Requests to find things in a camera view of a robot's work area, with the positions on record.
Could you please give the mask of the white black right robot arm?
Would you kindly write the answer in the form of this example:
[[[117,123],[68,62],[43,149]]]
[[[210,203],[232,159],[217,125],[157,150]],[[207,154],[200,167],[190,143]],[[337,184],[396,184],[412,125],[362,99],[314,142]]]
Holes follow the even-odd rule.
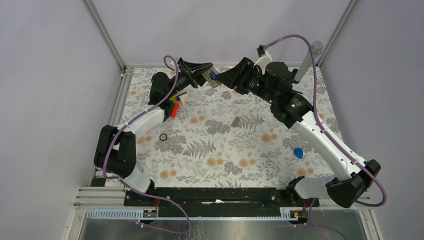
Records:
[[[343,208],[359,203],[359,197],[375,183],[381,165],[365,160],[344,144],[316,115],[302,93],[293,90],[297,70],[284,62],[272,61],[256,67],[244,57],[235,67],[214,79],[239,94],[253,94],[270,105],[272,115],[288,129],[304,138],[327,162],[332,176],[297,177],[287,186],[287,201],[293,206],[306,199],[331,199]]]

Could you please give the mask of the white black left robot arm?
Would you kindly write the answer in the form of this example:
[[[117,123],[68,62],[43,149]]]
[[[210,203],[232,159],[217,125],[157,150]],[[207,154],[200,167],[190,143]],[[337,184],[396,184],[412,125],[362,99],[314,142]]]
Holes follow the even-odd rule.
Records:
[[[211,62],[192,63],[180,58],[176,68],[173,77],[164,72],[151,77],[149,101],[135,117],[116,126],[102,127],[94,154],[93,163],[102,169],[103,176],[137,190],[135,197],[144,206],[154,202],[155,192],[149,188],[152,181],[136,166],[136,142],[177,111],[177,102],[185,95],[186,87],[201,87],[215,79],[209,74],[213,69]]]

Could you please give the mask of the blue battery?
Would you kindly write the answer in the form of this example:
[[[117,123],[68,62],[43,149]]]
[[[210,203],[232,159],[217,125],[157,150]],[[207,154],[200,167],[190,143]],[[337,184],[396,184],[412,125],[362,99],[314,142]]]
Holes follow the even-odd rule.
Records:
[[[215,74],[213,71],[211,71],[211,72],[209,73],[209,76],[210,76],[210,78],[211,78],[212,80],[215,80],[215,79],[216,79],[216,74]]]

